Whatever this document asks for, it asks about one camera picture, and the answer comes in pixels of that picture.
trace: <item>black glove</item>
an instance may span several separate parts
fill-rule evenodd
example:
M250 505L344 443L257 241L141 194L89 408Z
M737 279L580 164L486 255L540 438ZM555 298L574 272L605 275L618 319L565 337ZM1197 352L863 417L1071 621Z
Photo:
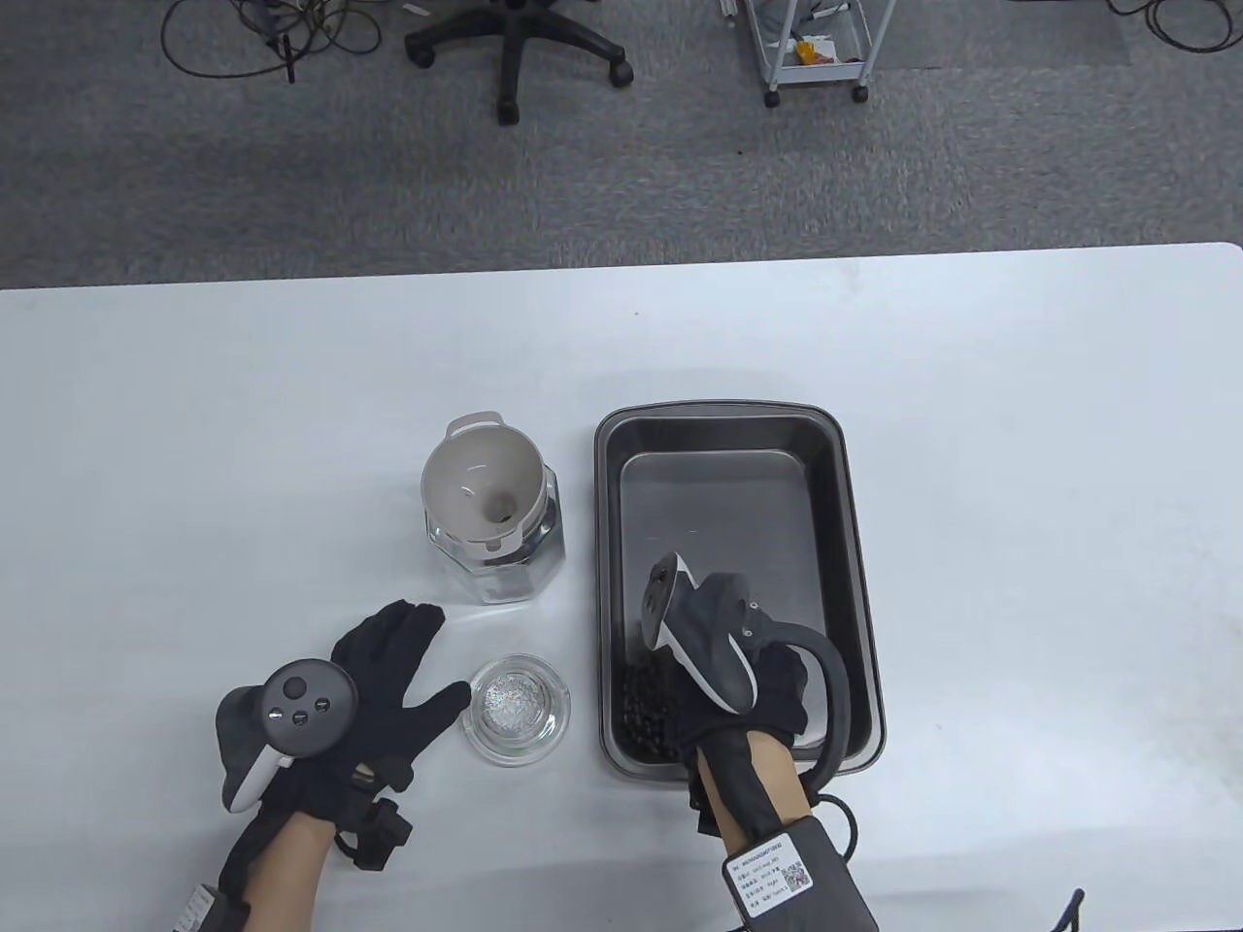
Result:
M717 777L718 790L725 790L726 774L718 773L722 763L730 769L738 767L750 770L750 749L746 733L766 732L787 748L793 747L794 736L807 729L807 710L803 708L803 690L807 687L807 667L798 654L784 644L771 644L759 651L753 661L756 672L757 700L755 707L746 715L726 712L710 700L699 687L691 675L680 664L669 657L665 676L665 688L670 697L669 742L677 748L686 767L690 783L691 809L700 814L699 830L704 835L720 836L707 790L704 788L699 772L700 747L705 742L713 743L717 764L712 773ZM737 761L720 759L738 758ZM745 809L766 810L767 797L756 782L745 785L743 792L728 794L728 803L735 820L747 828L752 824Z
M300 811L332 821L351 809L351 794L374 798L385 785L404 790L411 763L470 705L470 685L454 682L421 706L401 702L428 645L445 623L436 605L394 601L380 609L332 649L358 688L358 713L346 737L322 754L295 761L264 792L264 808ZM372 774L358 770L367 767Z

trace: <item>small glass bowl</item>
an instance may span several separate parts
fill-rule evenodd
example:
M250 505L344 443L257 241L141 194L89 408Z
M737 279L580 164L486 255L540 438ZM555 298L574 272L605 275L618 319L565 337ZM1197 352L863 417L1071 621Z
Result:
M495 764L522 767L547 757L569 723L569 690L539 657L511 654L471 681L462 727L475 749Z

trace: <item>qr code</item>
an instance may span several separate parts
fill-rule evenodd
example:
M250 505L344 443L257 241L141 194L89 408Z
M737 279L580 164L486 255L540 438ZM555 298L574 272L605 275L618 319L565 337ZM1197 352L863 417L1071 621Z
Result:
M812 879L807 876L807 869L803 862L792 864L789 867L782 867L781 874L786 877L786 886L789 887L789 892L797 893L803 887L812 886Z

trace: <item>metal pan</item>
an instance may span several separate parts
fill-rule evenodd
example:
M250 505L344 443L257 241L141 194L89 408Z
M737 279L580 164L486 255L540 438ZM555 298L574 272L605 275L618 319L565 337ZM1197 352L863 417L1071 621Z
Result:
M885 743L854 500L842 427L818 408L771 401L679 401L614 411L595 431L595 551L600 624L600 738L623 773L685 780L633 739L620 682L643 657L639 600L653 564L677 551L700 579L743 573L772 618L828 634L851 687L843 773ZM824 680L808 666L810 723L794 747L824 739Z

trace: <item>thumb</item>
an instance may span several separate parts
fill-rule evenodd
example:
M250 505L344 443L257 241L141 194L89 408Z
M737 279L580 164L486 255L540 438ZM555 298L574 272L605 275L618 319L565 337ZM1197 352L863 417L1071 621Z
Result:
M403 757L413 761L449 729L470 705L470 683L459 680L429 698L421 706L398 712L401 723Z

